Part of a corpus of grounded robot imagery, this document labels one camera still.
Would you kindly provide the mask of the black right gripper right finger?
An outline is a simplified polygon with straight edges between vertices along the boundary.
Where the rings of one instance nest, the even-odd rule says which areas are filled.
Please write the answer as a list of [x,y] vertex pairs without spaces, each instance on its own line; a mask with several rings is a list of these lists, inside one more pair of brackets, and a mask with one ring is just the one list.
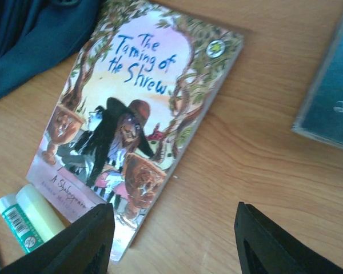
[[234,231],[242,273],[343,273],[252,204],[239,202]]

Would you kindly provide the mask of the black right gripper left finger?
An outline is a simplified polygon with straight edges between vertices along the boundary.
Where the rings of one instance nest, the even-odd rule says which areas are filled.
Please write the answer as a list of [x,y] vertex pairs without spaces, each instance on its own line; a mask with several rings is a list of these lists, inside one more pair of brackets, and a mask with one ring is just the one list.
[[108,273],[114,210],[101,203],[0,273]]

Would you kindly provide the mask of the dark blue castle cover book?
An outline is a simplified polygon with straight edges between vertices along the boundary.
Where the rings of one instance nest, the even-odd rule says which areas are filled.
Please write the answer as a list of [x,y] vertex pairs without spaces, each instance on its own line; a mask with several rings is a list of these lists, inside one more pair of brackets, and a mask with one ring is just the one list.
[[293,122],[292,131],[343,149],[343,14]]

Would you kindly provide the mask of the pink Taming of Shrew book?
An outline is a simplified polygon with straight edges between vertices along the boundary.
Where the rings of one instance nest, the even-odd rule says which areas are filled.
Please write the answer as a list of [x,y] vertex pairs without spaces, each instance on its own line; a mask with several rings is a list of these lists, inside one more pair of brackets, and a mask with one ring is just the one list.
[[105,1],[27,180],[74,222],[113,206],[118,263],[202,122],[244,33],[154,1]]

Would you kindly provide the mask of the navy blue student backpack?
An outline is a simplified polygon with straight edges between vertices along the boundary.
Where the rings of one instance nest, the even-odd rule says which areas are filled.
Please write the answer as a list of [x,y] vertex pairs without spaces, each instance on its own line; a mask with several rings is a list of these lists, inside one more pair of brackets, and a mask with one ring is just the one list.
[[0,1],[0,99],[77,52],[101,1]]

